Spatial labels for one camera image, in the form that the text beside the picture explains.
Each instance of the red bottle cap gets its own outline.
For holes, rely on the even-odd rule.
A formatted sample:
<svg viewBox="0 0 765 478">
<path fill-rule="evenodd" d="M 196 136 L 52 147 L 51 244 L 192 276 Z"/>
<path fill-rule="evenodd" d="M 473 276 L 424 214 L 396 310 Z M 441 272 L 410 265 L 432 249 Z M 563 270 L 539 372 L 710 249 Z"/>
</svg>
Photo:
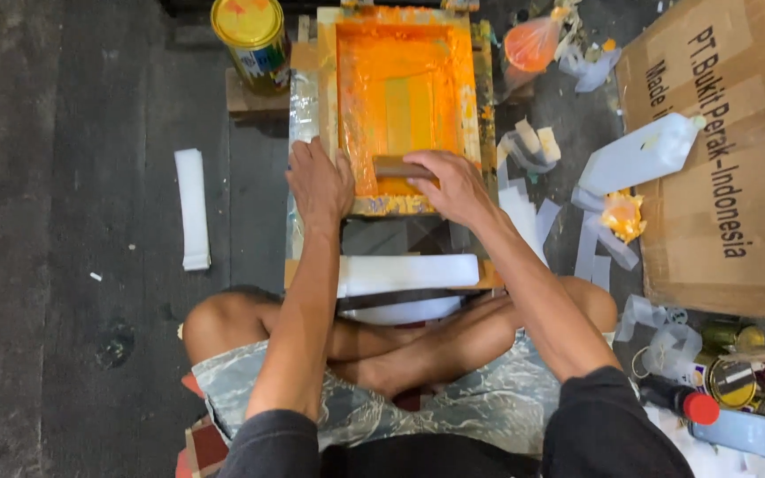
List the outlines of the red bottle cap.
<svg viewBox="0 0 765 478">
<path fill-rule="evenodd" d="M 710 425 L 719 418 L 719 404 L 709 395 L 693 392 L 684 400 L 684 415 L 696 424 Z"/>
</svg>

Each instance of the shorts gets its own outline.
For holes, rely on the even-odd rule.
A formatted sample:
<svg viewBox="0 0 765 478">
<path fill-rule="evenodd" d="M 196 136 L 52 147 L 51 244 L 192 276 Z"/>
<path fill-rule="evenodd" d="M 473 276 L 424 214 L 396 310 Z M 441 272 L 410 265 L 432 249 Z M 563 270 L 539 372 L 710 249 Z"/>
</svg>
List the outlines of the shorts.
<svg viewBox="0 0 765 478">
<path fill-rule="evenodd" d="M 244 423 L 250 392 L 268 342 L 252 343 L 196 364 L 192 371 L 212 420 L 227 444 Z M 349 384 L 328 368 L 318 419 L 320 449 L 392 436 L 448 433 L 512 453 L 541 453 L 547 420 L 557 409 L 559 383 L 525 335 L 509 351 L 421 402 L 418 412 Z"/>
</svg>

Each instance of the person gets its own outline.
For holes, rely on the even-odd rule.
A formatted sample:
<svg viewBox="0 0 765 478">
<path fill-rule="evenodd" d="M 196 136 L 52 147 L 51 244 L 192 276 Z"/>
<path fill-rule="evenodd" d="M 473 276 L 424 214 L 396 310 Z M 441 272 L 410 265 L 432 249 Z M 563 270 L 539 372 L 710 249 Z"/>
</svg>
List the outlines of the person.
<svg viewBox="0 0 765 478">
<path fill-rule="evenodd" d="M 230 442 L 219 476 L 692 476 L 601 335 L 615 324 L 610 296 L 555 277 L 464 158 L 404 161 L 439 179 L 410 181 L 478 237 L 506 294 L 435 328 L 335 318 L 353 174 L 320 139 L 295 142 L 286 179 L 305 229 L 284 300 L 234 288 L 185 321 L 193 373 Z M 440 390 L 417 412 L 389 400 L 421 385 Z"/>
</svg>

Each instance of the orange plastic bag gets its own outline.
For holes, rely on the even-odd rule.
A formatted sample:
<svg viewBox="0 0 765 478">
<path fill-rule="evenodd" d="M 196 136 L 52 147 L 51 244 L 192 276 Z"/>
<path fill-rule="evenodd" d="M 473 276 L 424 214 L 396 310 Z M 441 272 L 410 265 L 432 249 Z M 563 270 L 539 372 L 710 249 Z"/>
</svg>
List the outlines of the orange plastic bag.
<svg viewBox="0 0 765 478">
<path fill-rule="evenodd" d="M 556 7 L 551 16 L 526 21 L 506 34 L 503 80 L 507 92 L 535 78 L 553 61 L 559 31 L 568 12 L 568 8 Z"/>
</svg>

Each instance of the concrete floor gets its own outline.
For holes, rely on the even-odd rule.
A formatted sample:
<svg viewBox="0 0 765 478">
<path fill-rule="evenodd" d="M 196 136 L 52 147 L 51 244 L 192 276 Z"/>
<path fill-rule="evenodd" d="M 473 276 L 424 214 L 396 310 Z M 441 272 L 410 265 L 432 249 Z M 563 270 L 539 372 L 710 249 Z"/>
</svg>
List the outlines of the concrete floor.
<svg viewBox="0 0 765 478">
<path fill-rule="evenodd" d="M 594 40 L 623 45 L 656 4 L 580 11 Z M 484 1 L 479 16 L 501 37 L 525 6 Z M 0 476 L 170 475 L 204 413 L 178 383 L 178 323 L 230 284 L 281 291 L 286 140 L 228 121 L 223 51 L 165 47 L 151 0 L 0 4 Z M 622 133 L 610 85 L 574 84 L 552 66 L 533 101 L 498 108 L 499 134 L 524 115 L 554 127 L 563 160 L 530 188 L 537 203 L 567 202 L 589 153 Z M 205 273 L 180 264 L 173 151 L 190 147 L 206 158 Z M 547 243 L 555 272 L 573 273 L 579 231 L 564 205 Z M 620 305 L 640 277 L 613 267 Z"/>
</svg>

